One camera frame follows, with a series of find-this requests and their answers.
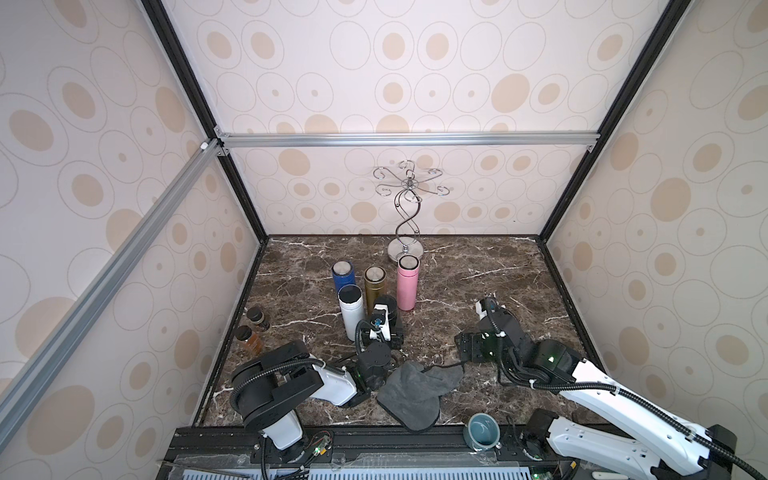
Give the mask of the black thermos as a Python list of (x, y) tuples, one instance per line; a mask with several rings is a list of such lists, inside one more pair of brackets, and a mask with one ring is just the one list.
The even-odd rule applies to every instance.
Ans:
[(386, 342), (391, 349), (399, 350), (404, 343), (404, 330), (401, 321), (399, 320), (398, 307), (396, 299), (388, 294), (380, 295), (375, 304), (383, 303), (389, 307), (390, 310), (390, 322), (391, 322), (391, 335), (392, 340)]

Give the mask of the grey wiping cloth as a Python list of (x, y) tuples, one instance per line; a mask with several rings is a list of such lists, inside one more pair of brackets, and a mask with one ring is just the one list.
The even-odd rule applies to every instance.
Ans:
[(388, 377), (376, 401), (407, 430), (424, 432), (440, 417), (441, 397), (456, 389), (463, 375), (462, 363), (424, 367), (407, 361)]

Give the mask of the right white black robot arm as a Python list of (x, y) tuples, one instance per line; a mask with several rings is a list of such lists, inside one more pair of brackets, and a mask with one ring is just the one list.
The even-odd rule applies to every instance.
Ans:
[(556, 454), (630, 479), (728, 479), (735, 469), (762, 478), (737, 456), (737, 437), (727, 428), (704, 427), (674, 415), (566, 344), (533, 339), (493, 296), (479, 300), (475, 310), (478, 331), (454, 338), (461, 361), (492, 363), (501, 385), (560, 395), (619, 430), (612, 434), (538, 408), (515, 435), (530, 460)]

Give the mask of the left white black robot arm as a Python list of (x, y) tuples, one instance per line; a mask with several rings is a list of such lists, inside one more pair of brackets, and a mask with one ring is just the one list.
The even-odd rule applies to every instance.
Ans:
[(231, 376), (230, 405), (248, 431), (256, 431), (280, 452), (308, 445), (296, 409), (314, 398), (352, 408), (381, 388), (392, 370), (392, 352), (400, 349), (399, 332), (361, 321), (355, 353), (339, 362), (310, 354), (300, 340), (287, 343), (246, 362)]

